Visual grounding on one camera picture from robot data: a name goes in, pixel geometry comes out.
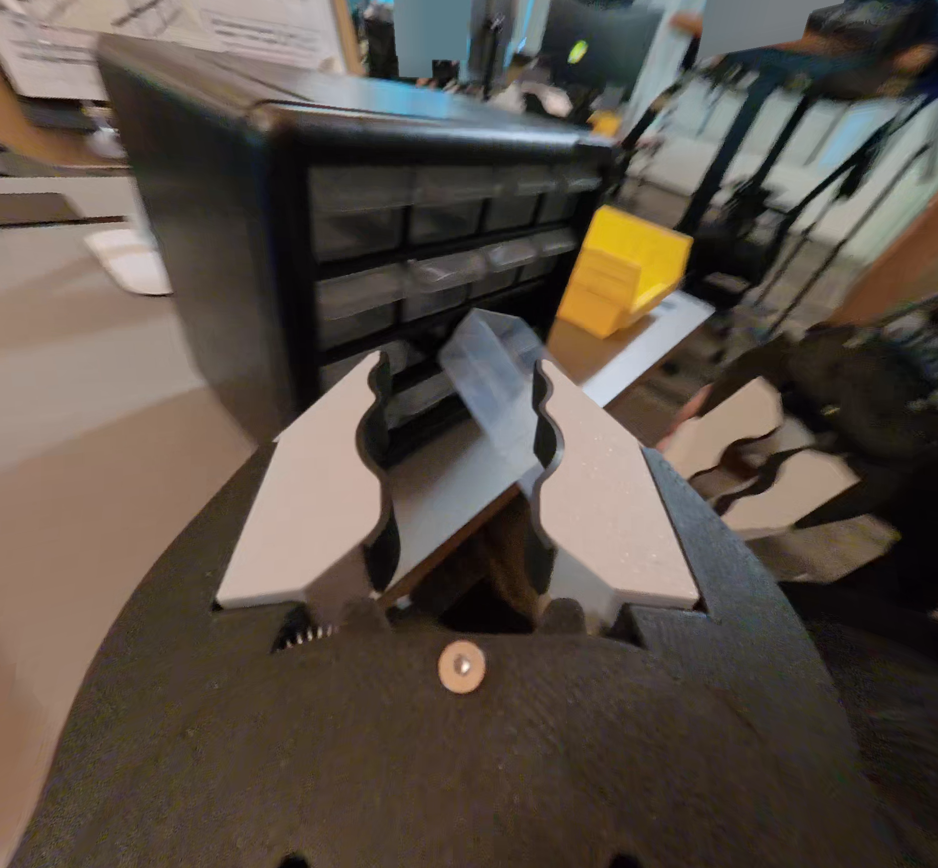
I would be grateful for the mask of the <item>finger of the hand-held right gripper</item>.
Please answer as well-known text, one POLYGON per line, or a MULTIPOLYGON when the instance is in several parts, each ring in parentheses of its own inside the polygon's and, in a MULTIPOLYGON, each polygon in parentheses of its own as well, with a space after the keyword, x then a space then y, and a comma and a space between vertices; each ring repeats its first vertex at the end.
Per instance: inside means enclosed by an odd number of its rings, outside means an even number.
POLYGON ((714 509, 727 527, 751 541, 787 532, 859 483, 838 455, 810 448, 776 452, 751 484, 718 498, 714 509))
POLYGON ((707 412, 684 418, 668 438, 664 459, 681 477, 713 471, 733 447, 763 444, 769 453, 801 450, 814 444, 814 435, 794 418, 785 416, 780 393, 757 377, 707 412))

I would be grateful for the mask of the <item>person's right hand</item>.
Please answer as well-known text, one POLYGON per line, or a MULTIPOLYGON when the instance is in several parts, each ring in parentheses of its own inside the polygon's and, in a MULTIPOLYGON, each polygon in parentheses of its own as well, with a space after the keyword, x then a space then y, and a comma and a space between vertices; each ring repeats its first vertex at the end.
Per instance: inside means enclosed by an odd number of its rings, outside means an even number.
POLYGON ((700 415, 701 408, 705 405, 707 398, 712 389, 712 384, 708 384, 702 387, 697 393, 695 393, 685 405, 683 405, 674 415, 671 422, 666 427, 665 431, 660 440, 655 445, 655 449, 658 452, 665 452, 670 445, 674 434, 677 432, 679 427, 689 419, 692 419, 700 415))

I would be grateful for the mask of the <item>grey desk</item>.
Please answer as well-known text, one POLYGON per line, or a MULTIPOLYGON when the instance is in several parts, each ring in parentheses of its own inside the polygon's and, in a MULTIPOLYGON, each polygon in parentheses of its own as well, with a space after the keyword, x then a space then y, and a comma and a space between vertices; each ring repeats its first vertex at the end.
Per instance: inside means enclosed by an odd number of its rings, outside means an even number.
POLYGON ((2 866, 89 664, 137 584, 255 451, 192 366, 174 303, 120 289, 83 219, 125 177, 2 177, 2 866))

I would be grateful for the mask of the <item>white metal stand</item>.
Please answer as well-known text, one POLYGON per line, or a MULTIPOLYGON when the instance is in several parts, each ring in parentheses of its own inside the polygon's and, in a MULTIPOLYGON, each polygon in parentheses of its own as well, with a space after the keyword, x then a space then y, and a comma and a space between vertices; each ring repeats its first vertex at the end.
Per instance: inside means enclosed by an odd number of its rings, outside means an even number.
POLYGON ((170 297, 170 280, 155 242, 130 228, 100 230, 85 236, 85 247, 123 291, 141 297, 170 297))

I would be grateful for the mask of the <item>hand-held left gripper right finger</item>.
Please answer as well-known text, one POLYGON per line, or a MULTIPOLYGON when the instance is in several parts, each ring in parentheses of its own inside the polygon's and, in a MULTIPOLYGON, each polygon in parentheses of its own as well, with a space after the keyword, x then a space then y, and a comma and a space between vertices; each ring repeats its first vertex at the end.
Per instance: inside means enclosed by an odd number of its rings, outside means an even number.
POLYGON ((692 611, 700 592, 645 448, 551 359, 533 368, 525 568, 541 612, 575 604, 590 634, 631 607, 692 611))

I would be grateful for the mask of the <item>clear plastic drawer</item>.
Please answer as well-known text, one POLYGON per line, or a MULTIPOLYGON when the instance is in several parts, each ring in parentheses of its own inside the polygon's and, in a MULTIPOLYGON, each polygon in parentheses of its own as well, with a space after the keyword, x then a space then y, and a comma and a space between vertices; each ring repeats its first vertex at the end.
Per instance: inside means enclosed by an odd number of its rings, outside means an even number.
POLYGON ((543 354, 541 339, 521 318, 473 309, 438 357, 475 424, 523 476, 540 468, 533 451, 533 372, 543 354))

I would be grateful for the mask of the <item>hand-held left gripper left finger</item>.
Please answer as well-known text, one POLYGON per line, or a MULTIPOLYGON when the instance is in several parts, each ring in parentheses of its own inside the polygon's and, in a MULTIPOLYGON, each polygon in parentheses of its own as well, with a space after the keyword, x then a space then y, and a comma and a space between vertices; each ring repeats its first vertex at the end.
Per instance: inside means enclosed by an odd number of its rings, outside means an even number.
POLYGON ((371 351, 275 440, 219 608, 300 605, 339 623, 388 588, 401 554, 382 467, 390 388, 387 352, 371 351))

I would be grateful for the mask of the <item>printed paper sheet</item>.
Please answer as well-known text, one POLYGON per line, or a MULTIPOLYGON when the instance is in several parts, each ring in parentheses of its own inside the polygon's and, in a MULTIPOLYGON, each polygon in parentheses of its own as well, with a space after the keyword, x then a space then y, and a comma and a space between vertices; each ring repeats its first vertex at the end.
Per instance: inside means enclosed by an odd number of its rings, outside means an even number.
POLYGON ((714 315, 714 308, 684 292, 667 296, 649 313, 655 332, 670 332, 678 339, 694 333, 714 315))

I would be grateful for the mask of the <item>black drawer cabinet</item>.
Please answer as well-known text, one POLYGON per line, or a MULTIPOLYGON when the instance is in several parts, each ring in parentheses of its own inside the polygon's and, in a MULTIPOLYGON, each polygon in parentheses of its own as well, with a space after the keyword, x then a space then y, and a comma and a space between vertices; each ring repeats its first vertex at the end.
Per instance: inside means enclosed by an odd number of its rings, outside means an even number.
POLYGON ((589 162, 597 209, 622 161, 584 127, 400 81, 118 35, 97 62, 192 357, 257 442, 321 397, 297 391, 312 168, 589 162))

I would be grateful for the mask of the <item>black frame table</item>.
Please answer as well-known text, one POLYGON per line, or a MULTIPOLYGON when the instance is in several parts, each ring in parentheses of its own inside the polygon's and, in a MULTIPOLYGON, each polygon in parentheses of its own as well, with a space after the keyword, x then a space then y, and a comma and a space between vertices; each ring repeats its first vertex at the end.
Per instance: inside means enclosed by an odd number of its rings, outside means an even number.
POLYGON ((756 289, 760 307, 810 234, 849 201, 893 139, 936 103, 936 0, 848 0, 813 12, 800 41, 727 54, 707 72, 716 84, 750 78, 745 98, 675 228, 692 238, 682 290, 713 310, 721 335, 756 289), (748 176, 715 210, 718 191, 768 100, 791 94, 792 111, 748 176), (792 205, 772 174, 816 107, 892 100, 897 109, 792 205))

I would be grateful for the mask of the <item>yellow plastic bin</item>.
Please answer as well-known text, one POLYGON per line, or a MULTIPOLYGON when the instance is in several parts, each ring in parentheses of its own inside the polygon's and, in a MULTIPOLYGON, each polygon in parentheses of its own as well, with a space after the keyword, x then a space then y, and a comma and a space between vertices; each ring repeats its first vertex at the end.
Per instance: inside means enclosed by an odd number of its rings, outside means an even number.
POLYGON ((642 321, 685 277, 692 239, 604 205, 588 227, 556 319, 597 339, 642 321))

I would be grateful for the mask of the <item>rows of clear cabinet drawers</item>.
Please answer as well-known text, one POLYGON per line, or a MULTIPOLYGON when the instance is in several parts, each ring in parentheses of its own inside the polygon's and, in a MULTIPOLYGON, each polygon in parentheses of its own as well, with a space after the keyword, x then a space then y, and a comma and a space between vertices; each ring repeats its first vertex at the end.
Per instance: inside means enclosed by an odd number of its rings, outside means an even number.
POLYGON ((319 168, 298 309, 305 405, 369 349, 386 353, 393 441, 468 419, 441 353, 474 309, 554 324, 585 225, 608 181, 589 162, 319 168))

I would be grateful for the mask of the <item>black monitor screen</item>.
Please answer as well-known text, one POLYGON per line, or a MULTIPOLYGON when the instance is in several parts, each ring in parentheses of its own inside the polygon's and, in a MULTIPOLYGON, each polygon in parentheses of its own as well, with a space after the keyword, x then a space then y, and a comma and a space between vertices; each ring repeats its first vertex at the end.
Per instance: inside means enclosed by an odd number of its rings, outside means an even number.
POLYGON ((663 20, 628 0, 551 0, 539 57, 558 88, 620 88, 629 97, 663 20))

